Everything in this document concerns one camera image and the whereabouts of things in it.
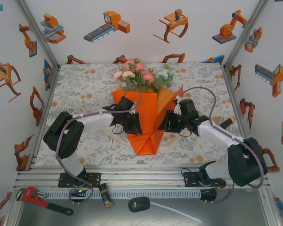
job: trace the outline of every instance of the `pink rose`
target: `pink rose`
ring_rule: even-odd
[[[144,66],[142,63],[137,63],[137,64],[136,64],[136,69],[137,69],[137,70],[144,71],[144,70],[145,70],[145,66]]]
[[[134,60],[127,60],[127,61],[126,61],[126,63],[125,63],[125,70],[126,70],[126,71],[129,70],[129,64],[134,65],[134,64],[135,64]]]
[[[118,81],[119,77],[121,77],[122,75],[123,75],[123,72],[115,72],[114,76],[113,76],[113,79],[115,81]]]
[[[148,80],[150,83],[153,83],[154,82],[154,75],[151,72],[145,72],[143,74],[143,79]]]
[[[123,78],[127,78],[127,77],[135,78],[135,74],[131,71],[124,72]]]

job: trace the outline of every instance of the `orange origami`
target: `orange origami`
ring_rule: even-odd
[[[161,87],[159,94],[154,92],[142,92],[141,104],[135,110],[139,113],[142,135],[127,134],[128,139],[137,155],[156,154],[163,130],[158,127],[165,118],[167,110],[174,110],[174,100],[178,94],[183,92],[181,87],[175,94],[170,90]],[[112,92],[115,103],[118,103],[125,91],[119,88]],[[134,102],[139,102],[139,93],[128,91],[126,97]]]

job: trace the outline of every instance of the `black computer mouse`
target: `black computer mouse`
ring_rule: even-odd
[[[128,207],[132,213],[144,211],[150,208],[150,200],[148,197],[134,198],[129,201]]]

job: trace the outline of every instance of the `patterned fabric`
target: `patterned fabric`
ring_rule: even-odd
[[[164,64],[146,64],[154,73],[164,69]],[[219,64],[169,64],[174,74],[170,90],[176,92],[181,86],[184,90],[194,86],[211,89],[217,104],[213,111],[213,120],[219,116],[224,119],[234,117],[234,111],[227,92],[224,77]],[[118,70],[117,64],[98,65],[63,65],[57,87],[51,102],[44,134],[62,111],[70,114],[95,112],[113,103],[111,92],[120,86],[113,80]],[[184,98],[191,98],[200,115],[208,115],[213,104],[213,97],[205,90],[191,90]],[[199,163],[212,160],[225,161],[227,151],[220,150],[211,142],[192,134],[181,137],[174,133],[165,133],[156,155],[137,156],[128,141],[126,134],[115,135],[113,128],[106,127],[82,134],[77,147],[77,155],[82,164],[181,164]],[[235,122],[228,128],[235,135],[240,131]],[[37,166],[58,165],[55,152],[42,141]]]

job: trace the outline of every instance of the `pipe wrench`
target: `pipe wrench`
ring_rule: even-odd
[[[33,205],[45,207],[49,210],[53,210],[55,212],[63,213],[65,215],[71,216],[73,215],[74,211],[73,209],[69,209],[63,206],[56,205],[51,202],[46,202],[41,200],[41,198],[45,198],[46,194],[39,192],[36,188],[34,187],[28,187],[28,188],[21,188],[17,191],[16,195],[16,200],[23,201],[26,203],[30,203]]]

